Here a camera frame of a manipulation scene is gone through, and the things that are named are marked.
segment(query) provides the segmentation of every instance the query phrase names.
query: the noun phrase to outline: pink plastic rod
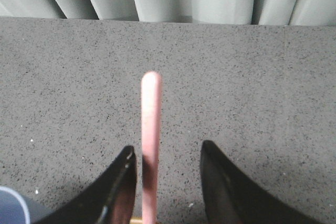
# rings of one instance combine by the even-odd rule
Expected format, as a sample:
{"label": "pink plastic rod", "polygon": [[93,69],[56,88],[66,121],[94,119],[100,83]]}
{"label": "pink plastic rod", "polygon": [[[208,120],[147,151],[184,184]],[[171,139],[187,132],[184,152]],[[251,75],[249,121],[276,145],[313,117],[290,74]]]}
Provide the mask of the pink plastic rod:
{"label": "pink plastic rod", "polygon": [[141,81],[142,221],[156,223],[162,80],[156,72]]}

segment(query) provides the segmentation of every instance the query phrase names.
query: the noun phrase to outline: pink handle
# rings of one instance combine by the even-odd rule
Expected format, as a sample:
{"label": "pink handle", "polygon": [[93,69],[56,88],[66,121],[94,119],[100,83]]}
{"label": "pink handle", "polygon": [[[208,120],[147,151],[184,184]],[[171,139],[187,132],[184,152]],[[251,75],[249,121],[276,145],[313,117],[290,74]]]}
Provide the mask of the pink handle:
{"label": "pink handle", "polygon": [[160,74],[156,72],[146,73],[141,81],[143,224],[156,223],[161,93],[162,80]]}

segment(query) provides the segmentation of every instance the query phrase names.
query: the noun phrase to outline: pink stick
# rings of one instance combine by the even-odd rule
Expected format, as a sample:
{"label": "pink stick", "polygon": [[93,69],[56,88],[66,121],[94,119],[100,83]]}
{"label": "pink stick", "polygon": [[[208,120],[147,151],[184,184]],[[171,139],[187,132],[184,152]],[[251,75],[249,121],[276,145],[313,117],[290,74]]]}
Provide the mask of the pink stick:
{"label": "pink stick", "polygon": [[156,72],[141,82],[142,221],[156,223],[157,171],[159,163],[162,80]]}

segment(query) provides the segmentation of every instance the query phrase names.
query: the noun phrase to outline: floor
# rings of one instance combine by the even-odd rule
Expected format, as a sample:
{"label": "floor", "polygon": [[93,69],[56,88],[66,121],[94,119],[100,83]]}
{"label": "floor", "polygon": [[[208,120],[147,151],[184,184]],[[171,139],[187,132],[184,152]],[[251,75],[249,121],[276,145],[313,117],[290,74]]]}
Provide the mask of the floor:
{"label": "floor", "polygon": [[125,145],[163,76],[158,214],[205,223],[202,140],[290,206],[336,222],[336,27],[0,18],[0,185],[55,209]]}

